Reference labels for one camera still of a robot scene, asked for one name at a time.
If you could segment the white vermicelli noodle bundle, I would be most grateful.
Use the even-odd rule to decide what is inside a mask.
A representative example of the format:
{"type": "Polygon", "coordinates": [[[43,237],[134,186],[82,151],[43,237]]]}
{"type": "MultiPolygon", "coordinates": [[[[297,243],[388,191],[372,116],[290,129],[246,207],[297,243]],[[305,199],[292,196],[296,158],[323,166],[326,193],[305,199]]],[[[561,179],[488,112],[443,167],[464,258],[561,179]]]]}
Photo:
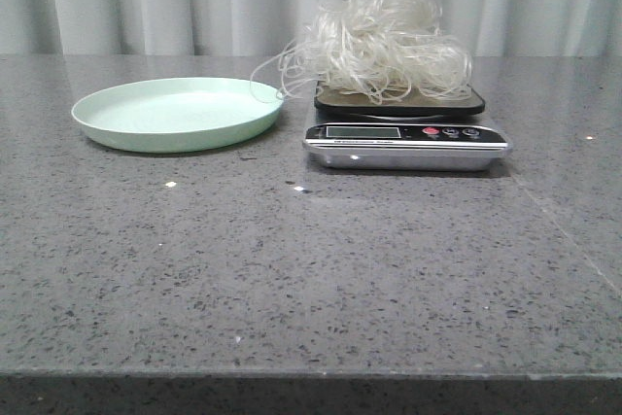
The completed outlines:
{"type": "Polygon", "coordinates": [[[281,74],[277,94],[295,97],[315,82],[320,92],[361,95],[375,105],[412,92],[468,99],[471,54],[441,30],[441,16],[438,0],[323,0],[273,58],[281,74]]]}

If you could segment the silver digital kitchen scale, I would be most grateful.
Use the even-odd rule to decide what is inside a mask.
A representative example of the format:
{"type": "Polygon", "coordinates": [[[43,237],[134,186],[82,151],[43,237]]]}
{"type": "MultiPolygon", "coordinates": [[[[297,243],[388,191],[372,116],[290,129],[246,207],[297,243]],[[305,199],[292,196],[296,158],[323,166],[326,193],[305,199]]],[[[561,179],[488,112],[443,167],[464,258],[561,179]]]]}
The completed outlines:
{"type": "Polygon", "coordinates": [[[512,144],[486,115],[485,100],[467,90],[470,96],[458,100],[413,90],[380,105],[325,88],[314,99],[302,143],[324,167],[482,171],[512,144]]]}

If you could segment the light green round plate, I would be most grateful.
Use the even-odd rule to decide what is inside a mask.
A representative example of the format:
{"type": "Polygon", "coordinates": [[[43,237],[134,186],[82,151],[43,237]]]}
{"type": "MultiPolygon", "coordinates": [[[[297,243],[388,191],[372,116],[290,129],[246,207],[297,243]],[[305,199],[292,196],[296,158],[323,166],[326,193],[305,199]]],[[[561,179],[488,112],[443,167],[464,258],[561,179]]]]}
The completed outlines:
{"type": "Polygon", "coordinates": [[[211,150],[266,131],[284,99],[273,86],[231,78],[171,78],[113,86],[80,99],[71,115],[113,149],[177,154],[211,150]]]}

